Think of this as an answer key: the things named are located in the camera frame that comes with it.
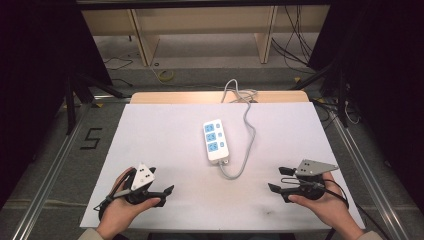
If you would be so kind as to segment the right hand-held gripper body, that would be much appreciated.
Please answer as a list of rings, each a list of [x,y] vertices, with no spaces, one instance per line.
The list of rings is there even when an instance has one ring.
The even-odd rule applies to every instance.
[[[299,181],[294,195],[300,195],[310,200],[317,200],[325,193],[323,174],[338,170],[334,164],[304,159],[297,168],[292,169],[292,175]]]

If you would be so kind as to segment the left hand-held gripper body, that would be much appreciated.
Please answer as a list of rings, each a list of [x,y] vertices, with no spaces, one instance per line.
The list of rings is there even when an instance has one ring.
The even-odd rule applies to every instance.
[[[149,167],[141,163],[137,169],[133,169],[124,183],[124,189],[129,193],[125,196],[127,202],[137,205],[148,199],[156,198],[159,192],[150,192],[149,187],[155,180],[154,174]]]

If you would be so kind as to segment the white power strip blue sockets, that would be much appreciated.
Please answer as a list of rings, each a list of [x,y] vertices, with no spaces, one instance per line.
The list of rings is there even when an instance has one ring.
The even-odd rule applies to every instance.
[[[204,123],[203,133],[208,160],[212,164],[227,164],[230,154],[222,121],[215,119]]]

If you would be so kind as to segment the person's right hand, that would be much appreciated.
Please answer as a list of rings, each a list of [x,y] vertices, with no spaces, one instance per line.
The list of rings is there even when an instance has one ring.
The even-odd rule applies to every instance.
[[[289,200],[310,209],[323,223],[334,228],[344,240],[358,240],[364,234],[346,204],[329,193],[325,193],[318,200],[299,195],[290,195]]]

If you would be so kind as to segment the person's left hand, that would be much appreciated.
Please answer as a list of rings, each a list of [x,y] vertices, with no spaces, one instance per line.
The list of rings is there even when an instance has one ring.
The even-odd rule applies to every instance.
[[[116,198],[105,209],[95,232],[102,240],[112,240],[117,234],[126,230],[139,214],[159,202],[160,198],[152,198],[138,205],[132,205],[124,198]]]

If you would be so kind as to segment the black metal stand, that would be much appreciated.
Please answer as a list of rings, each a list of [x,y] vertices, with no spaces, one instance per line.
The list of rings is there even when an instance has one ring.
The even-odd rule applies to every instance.
[[[319,90],[322,97],[337,97],[336,115],[339,121],[342,123],[342,126],[347,127],[347,116],[345,113],[345,101],[347,100],[346,81],[339,64],[329,64],[305,80],[301,80],[294,87],[292,87],[292,90],[301,90],[317,82],[318,80],[322,81],[322,85]]]
[[[89,89],[90,86],[97,87],[118,99],[131,98],[131,95],[119,92],[87,74],[75,73],[69,76],[65,80],[65,101],[68,119],[67,135],[73,131],[77,123],[74,96],[77,96],[84,104],[91,104],[94,101],[94,95]]]

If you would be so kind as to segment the light wooden board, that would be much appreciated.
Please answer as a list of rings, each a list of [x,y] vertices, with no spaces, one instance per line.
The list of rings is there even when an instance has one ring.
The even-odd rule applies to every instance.
[[[186,92],[137,92],[131,100],[131,104],[213,104],[232,102],[237,95],[231,91],[223,98],[222,91],[186,91]],[[255,94],[243,94],[247,100],[259,103],[287,103],[308,102],[309,98],[304,91],[257,91]]]

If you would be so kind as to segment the black curtain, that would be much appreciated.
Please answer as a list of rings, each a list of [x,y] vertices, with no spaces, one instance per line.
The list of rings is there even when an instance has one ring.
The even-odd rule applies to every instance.
[[[0,0],[0,209],[80,76],[111,83],[77,0]]]
[[[354,21],[343,73],[386,160],[424,210],[424,0],[330,0],[310,65],[334,59]]]

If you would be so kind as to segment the light wooden desk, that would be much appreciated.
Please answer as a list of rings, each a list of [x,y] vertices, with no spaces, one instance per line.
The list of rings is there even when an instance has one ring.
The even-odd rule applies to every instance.
[[[268,62],[271,36],[288,33],[296,18],[306,33],[321,31],[328,5],[84,10],[94,36],[133,36],[149,66],[160,37],[172,34],[252,33],[259,60]]]

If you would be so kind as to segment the aluminium rail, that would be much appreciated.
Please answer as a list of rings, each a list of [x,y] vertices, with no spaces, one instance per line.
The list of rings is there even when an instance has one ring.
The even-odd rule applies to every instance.
[[[386,225],[391,239],[410,240],[406,228],[401,223],[400,217],[389,201],[389,198],[383,192],[382,187],[378,183],[377,177],[372,173],[371,168],[367,164],[366,159],[360,151],[349,129],[344,127],[343,123],[339,120],[335,113],[330,112],[330,116],[333,118],[332,123],[349,151],[349,154]]]
[[[75,109],[76,123],[70,131],[64,111],[60,111],[54,119],[55,123],[49,129],[34,161],[7,201],[8,209],[22,212],[11,240],[29,238],[90,108],[90,104],[82,104]]]

